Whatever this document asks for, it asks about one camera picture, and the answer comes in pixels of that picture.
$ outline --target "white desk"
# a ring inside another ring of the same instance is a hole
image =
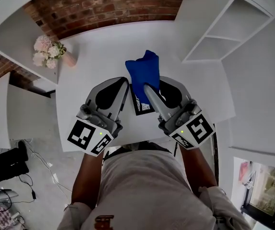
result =
[[[39,138],[51,133],[51,99],[12,86],[10,73],[0,78],[0,148],[12,140]]]
[[[173,52],[172,36],[173,22],[141,22],[104,27],[62,40],[73,54],[78,55],[75,68],[60,64],[56,88],[58,124],[64,151],[76,150],[67,142],[68,127],[91,89],[119,76],[131,81],[125,61],[143,57],[147,49],[159,56],[160,75],[182,82],[213,123],[235,115],[221,62],[181,64]],[[157,113],[136,116],[129,91],[120,113],[123,130],[110,146],[163,137],[157,118]]]

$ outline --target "shelf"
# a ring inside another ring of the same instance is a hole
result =
[[[243,41],[270,17],[244,0],[234,0],[208,36]]]
[[[221,59],[240,42],[221,38],[205,37],[186,60]]]

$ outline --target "floor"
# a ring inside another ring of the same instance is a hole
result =
[[[83,153],[82,152],[63,152],[60,143],[60,135],[57,123],[56,104],[54,103],[55,113],[53,118],[54,130],[53,134],[46,138],[35,138],[30,145],[32,149],[39,153],[44,160],[49,164],[52,174],[60,184],[72,189],[75,177],[80,168]],[[176,142],[170,140],[169,137],[156,139],[152,142],[169,149],[174,154]],[[202,145],[201,150],[214,171],[214,158],[211,147],[211,141],[208,140]],[[180,150],[176,152],[176,159],[184,165]],[[32,177],[34,185],[33,190],[36,193],[37,200],[32,203],[17,203],[14,204],[16,209],[21,213],[26,221],[26,226],[29,230],[51,230],[56,229],[63,215],[63,210],[70,203],[71,193],[62,188],[63,192],[53,182],[49,170],[37,158],[32,158],[29,151],[29,160],[26,162],[30,170],[29,175]],[[30,179],[22,175],[21,179],[30,182]],[[12,178],[0,183],[0,188],[11,189],[16,191],[19,196],[13,201],[32,201],[31,189],[28,185],[20,182],[18,177]]]

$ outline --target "blue cloth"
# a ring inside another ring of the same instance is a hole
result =
[[[143,86],[145,83],[148,83],[159,91],[160,72],[158,67],[158,56],[154,52],[146,50],[143,58],[127,60],[125,64],[131,75],[133,92],[136,97],[141,103],[150,104],[143,91]]]

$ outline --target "brick wall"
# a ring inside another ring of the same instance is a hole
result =
[[[31,81],[39,78],[0,55],[0,77],[8,72],[11,72],[10,84],[20,88],[26,88]]]
[[[99,27],[174,20],[182,0],[32,0],[24,10],[57,40]]]

